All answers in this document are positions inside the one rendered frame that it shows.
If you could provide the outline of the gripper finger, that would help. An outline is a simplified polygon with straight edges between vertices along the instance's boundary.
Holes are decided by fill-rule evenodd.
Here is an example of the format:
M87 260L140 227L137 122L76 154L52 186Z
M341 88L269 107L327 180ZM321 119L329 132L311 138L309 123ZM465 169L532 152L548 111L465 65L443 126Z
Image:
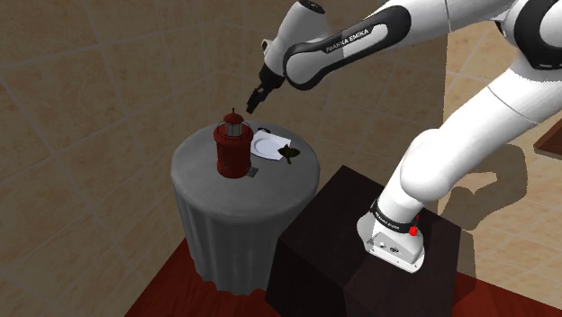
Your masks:
M264 88L263 86L258 86L257 88L255 88L252 91L252 94L250 95L247 102L246 112L249 114L253 114L258 105L267 98L268 94L269 90Z

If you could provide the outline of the white square plate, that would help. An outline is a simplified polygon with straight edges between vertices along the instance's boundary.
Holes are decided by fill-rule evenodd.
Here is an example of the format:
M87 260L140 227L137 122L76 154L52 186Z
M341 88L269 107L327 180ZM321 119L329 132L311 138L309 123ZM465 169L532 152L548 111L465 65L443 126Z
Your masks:
M253 136L250 153L263 159L280 160L283 156L278 150L290 144L291 141L287 138L259 130Z

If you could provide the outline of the red lighthouse figure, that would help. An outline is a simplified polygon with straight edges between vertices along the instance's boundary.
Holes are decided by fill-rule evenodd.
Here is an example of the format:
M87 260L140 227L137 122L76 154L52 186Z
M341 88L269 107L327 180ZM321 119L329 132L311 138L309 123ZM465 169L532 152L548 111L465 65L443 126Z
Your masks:
M241 178L247 175L251 168L253 136L251 127L234 108L216 125L213 138L217 149L217 170L221 176Z

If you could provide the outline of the dark leaf-shaped object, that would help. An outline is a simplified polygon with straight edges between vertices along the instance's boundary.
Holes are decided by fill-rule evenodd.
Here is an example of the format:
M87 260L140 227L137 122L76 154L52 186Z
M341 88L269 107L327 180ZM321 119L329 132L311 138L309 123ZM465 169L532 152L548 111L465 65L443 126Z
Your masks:
M286 159L286 162L291 165L291 158L297 157L300 155L301 151L299 149L291 148L288 144L284 147L279 148L278 153Z

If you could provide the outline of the round grey draped table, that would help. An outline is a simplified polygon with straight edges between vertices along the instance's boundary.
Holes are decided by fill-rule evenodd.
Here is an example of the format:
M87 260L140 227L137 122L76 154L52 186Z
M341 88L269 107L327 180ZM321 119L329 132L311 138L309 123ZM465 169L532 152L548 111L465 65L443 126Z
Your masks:
M273 123L252 122L288 138L299 156L251 159L253 177L230 179L217 171L215 127L188 136L171 160L170 176L196 272L220 291L266 289L276 242L316 195L320 166L309 143Z

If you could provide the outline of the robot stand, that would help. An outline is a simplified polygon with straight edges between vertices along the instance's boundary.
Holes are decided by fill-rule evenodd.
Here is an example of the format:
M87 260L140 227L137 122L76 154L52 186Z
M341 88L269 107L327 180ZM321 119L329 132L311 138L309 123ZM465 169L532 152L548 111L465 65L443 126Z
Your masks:
M277 241L266 301L280 317L461 317L461 229L421 212L426 258L410 274L369 255L356 223L383 187L342 166Z

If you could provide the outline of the brown wooden furniture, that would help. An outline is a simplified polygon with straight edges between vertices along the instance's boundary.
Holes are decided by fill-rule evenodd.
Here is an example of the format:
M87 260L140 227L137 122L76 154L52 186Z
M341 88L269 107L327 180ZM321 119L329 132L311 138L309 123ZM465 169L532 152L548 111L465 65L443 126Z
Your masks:
M533 148L537 154L562 160L562 119L541 136Z

